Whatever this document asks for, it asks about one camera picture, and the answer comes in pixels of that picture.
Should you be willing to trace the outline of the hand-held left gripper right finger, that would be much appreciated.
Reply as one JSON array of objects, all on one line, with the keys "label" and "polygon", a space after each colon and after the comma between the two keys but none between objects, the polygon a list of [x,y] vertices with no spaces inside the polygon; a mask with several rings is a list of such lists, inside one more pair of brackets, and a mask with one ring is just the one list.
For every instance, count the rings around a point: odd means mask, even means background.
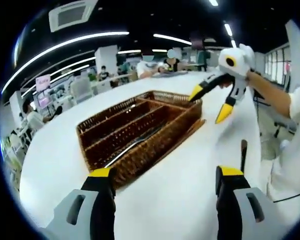
[{"label": "hand-held left gripper right finger", "polygon": [[256,187],[251,187],[244,173],[227,166],[217,166],[215,175],[218,240],[270,240],[275,234],[265,213],[270,201]]}]

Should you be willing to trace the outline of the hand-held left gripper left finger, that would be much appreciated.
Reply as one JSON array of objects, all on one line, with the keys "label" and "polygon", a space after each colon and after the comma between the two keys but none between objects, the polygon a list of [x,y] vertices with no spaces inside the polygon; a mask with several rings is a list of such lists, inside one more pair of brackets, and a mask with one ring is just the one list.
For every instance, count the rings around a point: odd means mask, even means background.
[{"label": "hand-held left gripper left finger", "polygon": [[113,240],[115,221],[114,178],[106,167],[89,174],[80,189],[72,190],[54,209],[43,229],[45,240]]}]

